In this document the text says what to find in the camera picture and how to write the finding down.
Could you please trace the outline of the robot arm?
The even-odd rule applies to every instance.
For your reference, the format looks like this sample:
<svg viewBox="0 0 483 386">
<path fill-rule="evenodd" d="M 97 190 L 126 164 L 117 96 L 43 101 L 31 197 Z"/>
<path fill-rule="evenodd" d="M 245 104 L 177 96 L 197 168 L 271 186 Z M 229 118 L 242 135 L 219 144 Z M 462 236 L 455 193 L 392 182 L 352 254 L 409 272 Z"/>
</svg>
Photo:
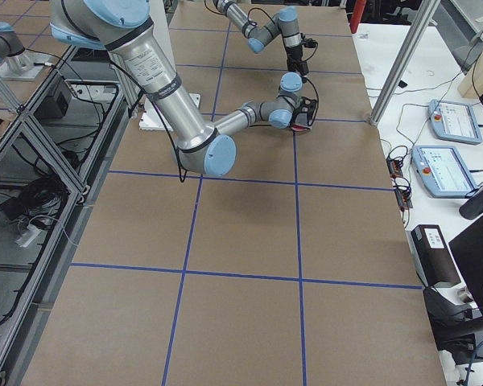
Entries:
<svg viewBox="0 0 483 386">
<path fill-rule="evenodd" d="M 261 52 L 281 37 L 287 54 L 287 73 L 272 101 L 248 102 L 216 122 L 206 121 L 153 36 L 154 22 L 147 1 L 52 1 L 51 29 L 55 39 L 68 45 L 107 50 L 125 62 L 133 82 L 161 112 L 176 134 L 174 158 L 185 170 L 222 176 L 237 157 L 233 134 L 258 121 L 277 129 L 295 124 L 304 113 L 301 95 L 307 79 L 305 47 L 318 43 L 299 30 L 293 6 L 281 9 L 260 27 L 234 1 L 216 1 L 214 6 L 246 37 L 250 49 Z"/>
<path fill-rule="evenodd" d="M 286 6 L 272 16 L 263 11 L 269 21 L 260 26 L 235 1 L 213 1 L 213 4 L 244 35 L 252 52 L 262 52 L 280 36 L 287 57 L 287 70 L 297 72 L 302 77 L 308 75 L 308 59 L 303 57 L 303 49 L 316 48 L 316 41 L 307 39 L 300 31 L 299 16 L 294 6 Z"/>
</svg>

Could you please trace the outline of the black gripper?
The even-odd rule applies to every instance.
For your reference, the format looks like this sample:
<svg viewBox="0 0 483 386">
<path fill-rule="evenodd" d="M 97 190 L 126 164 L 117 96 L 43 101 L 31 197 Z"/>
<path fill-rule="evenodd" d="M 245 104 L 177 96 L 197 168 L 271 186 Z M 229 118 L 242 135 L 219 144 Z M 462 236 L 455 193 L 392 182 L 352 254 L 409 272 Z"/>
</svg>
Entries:
<svg viewBox="0 0 483 386">
<path fill-rule="evenodd" d="M 308 63 L 303 59 L 303 47 L 285 47 L 287 55 L 287 70 L 289 72 L 297 72 L 300 75 L 309 73 Z"/>
<path fill-rule="evenodd" d="M 312 127 L 316 119 L 316 112 L 318 109 L 318 100 L 308 97 L 302 97 L 299 105 L 295 108 L 291 124 L 292 125 L 307 125 Z"/>
</svg>

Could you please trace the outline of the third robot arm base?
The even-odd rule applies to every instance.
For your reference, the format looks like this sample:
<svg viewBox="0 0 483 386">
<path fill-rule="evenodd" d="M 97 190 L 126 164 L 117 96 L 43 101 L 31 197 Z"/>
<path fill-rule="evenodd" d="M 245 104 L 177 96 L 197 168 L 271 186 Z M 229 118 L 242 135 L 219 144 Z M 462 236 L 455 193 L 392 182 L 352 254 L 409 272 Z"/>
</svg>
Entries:
<svg viewBox="0 0 483 386">
<path fill-rule="evenodd" d="M 34 80 L 45 64 L 48 54 L 29 52 L 14 28 L 0 22 L 0 77 L 4 80 Z"/>
</svg>

